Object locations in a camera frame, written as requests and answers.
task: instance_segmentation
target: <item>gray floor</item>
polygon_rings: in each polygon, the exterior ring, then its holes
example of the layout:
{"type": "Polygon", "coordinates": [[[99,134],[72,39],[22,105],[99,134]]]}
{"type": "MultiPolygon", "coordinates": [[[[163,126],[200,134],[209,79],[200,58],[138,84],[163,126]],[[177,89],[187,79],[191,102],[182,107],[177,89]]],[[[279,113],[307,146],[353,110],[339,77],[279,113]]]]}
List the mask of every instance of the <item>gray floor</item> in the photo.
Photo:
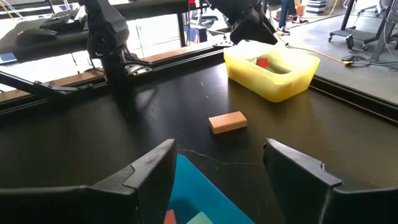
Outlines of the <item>gray floor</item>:
{"type": "MultiPolygon", "coordinates": [[[[343,17],[336,16],[304,26],[293,27],[290,29],[292,35],[282,38],[291,45],[307,46],[340,59],[341,57],[350,55],[346,47],[345,38],[333,36],[333,40],[328,43],[328,37],[331,31],[340,28],[343,17]]],[[[348,27],[353,25],[355,20],[356,16],[351,16],[348,27]]],[[[381,19],[361,16],[356,22],[356,26],[359,30],[376,32],[380,23],[381,19]]],[[[361,45],[361,42],[356,42],[357,49],[360,49],[361,45]]],[[[368,45],[368,52],[371,54],[376,42],[368,45]]],[[[394,54],[394,57],[385,49],[380,57],[380,61],[398,61],[398,50],[394,50],[395,43],[389,44],[388,47],[394,54]]],[[[398,72],[391,72],[386,67],[377,66],[348,68],[324,56],[317,56],[321,58],[317,75],[398,104],[398,72]]]]}

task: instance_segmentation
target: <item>red block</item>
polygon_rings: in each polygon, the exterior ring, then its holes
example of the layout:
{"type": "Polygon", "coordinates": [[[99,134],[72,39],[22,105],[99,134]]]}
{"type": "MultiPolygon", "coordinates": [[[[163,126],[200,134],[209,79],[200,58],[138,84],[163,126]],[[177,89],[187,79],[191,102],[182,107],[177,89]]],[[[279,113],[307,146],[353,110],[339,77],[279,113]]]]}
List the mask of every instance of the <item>red block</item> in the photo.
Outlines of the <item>red block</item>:
{"type": "Polygon", "coordinates": [[[166,212],[166,217],[164,218],[164,224],[177,224],[175,220],[174,211],[171,209],[166,212]]]}
{"type": "Polygon", "coordinates": [[[269,66],[268,58],[257,59],[257,65],[262,68],[267,68],[269,66]]]}

